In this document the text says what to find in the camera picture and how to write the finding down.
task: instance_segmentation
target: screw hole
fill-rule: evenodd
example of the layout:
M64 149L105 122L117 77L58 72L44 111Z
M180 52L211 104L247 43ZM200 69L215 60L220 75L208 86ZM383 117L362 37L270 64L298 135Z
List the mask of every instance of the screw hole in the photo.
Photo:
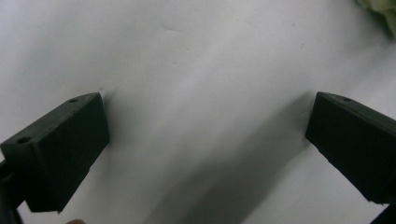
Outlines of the screw hole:
M23 137L23 138L18 139L17 143L18 144L24 144L24 143L29 142L30 140L32 140L31 137Z

